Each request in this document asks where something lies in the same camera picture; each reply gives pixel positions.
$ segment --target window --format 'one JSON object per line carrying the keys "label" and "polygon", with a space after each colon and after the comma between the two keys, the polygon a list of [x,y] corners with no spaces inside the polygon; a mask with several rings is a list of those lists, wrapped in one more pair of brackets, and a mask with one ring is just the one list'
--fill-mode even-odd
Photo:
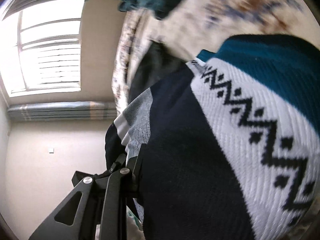
{"label": "window", "polygon": [[0,72],[10,97],[80,91],[84,0],[56,0],[0,22]]}

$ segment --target ribbed knit fabric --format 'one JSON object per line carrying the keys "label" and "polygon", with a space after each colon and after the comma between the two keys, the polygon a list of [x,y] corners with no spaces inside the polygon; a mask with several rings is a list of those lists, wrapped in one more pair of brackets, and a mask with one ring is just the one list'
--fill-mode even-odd
{"label": "ribbed knit fabric", "polygon": [[292,36],[234,36],[129,105],[106,160],[143,154],[146,240],[271,240],[299,221],[319,189],[319,59]]}

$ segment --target window sill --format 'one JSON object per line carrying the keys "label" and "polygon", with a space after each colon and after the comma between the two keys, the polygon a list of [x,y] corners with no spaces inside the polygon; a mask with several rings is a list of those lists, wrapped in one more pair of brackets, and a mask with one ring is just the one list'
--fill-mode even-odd
{"label": "window sill", "polygon": [[37,94],[47,94],[47,93],[61,93],[61,92],[78,92],[78,91],[81,91],[80,87],[76,87],[76,88],[42,89],[42,90],[15,92],[15,93],[9,94],[9,97],[13,98],[13,97],[20,97],[20,96],[27,96],[27,95],[37,95]]}

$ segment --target wall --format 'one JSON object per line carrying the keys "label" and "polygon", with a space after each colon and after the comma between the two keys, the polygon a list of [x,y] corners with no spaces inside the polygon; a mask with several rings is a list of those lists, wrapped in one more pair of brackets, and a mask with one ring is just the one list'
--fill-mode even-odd
{"label": "wall", "polygon": [[111,101],[111,79],[125,13],[119,0],[87,0],[81,19],[81,91],[10,98],[10,105]]}
{"label": "wall", "polygon": [[5,195],[5,162],[10,132],[10,121],[7,116],[7,106],[0,93],[0,213],[8,218],[7,199]]}
{"label": "wall", "polygon": [[[111,121],[13,123],[6,160],[9,226],[27,240],[72,190],[76,170],[106,170],[105,134]],[[54,147],[54,154],[48,148]]]}

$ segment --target metal bolt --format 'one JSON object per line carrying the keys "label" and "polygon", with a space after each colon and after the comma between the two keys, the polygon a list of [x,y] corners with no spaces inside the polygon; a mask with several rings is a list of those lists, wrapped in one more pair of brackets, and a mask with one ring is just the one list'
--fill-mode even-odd
{"label": "metal bolt", "polygon": [[129,172],[130,172],[130,170],[128,168],[122,168],[120,170],[120,173],[123,174],[123,175],[128,174]]}
{"label": "metal bolt", "polygon": [[93,179],[91,177],[85,177],[83,179],[83,183],[84,184],[90,184],[93,181]]}

